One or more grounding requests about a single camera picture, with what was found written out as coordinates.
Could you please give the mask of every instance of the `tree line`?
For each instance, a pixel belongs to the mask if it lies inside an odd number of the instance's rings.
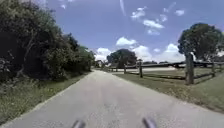
[[[182,32],[178,40],[178,49],[183,55],[192,53],[197,60],[224,62],[224,56],[218,56],[218,52],[224,51],[224,34],[215,26],[196,23]],[[124,65],[136,64],[137,57],[128,49],[119,49],[107,56],[107,60],[116,64],[117,68],[123,68]],[[157,62],[148,61],[143,64],[157,64]]]
[[[60,80],[90,71],[94,53],[63,34],[53,12],[19,0],[0,4],[0,82],[24,75]]]

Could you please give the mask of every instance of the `asphalt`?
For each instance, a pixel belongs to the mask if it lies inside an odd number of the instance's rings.
[[[143,117],[158,128],[223,128],[224,115],[94,71],[30,112],[0,128],[144,128]]]

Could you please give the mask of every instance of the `green grass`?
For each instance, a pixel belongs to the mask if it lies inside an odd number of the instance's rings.
[[[184,83],[175,80],[140,78],[138,75],[132,74],[117,74],[116,76],[213,111],[224,113],[224,73],[192,86],[186,86]]]
[[[19,82],[4,95],[0,94],[0,125],[29,111],[37,104],[76,83],[85,75],[62,82],[35,82],[32,80]]]

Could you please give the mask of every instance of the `fence post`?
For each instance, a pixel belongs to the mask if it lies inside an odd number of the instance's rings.
[[[212,62],[212,77],[215,77],[215,63]]]
[[[124,65],[124,74],[126,74],[126,65]]]
[[[193,55],[188,53],[186,57],[185,79],[186,85],[194,84],[194,60]]]
[[[139,75],[140,75],[141,78],[143,77],[143,74],[142,74],[142,61],[141,60],[139,60]]]

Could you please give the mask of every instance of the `sky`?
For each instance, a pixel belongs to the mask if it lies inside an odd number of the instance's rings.
[[[182,61],[178,39],[198,22],[224,29],[223,0],[33,0],[55,10],[56,23],[96,60],[121,48],[144,61]]]

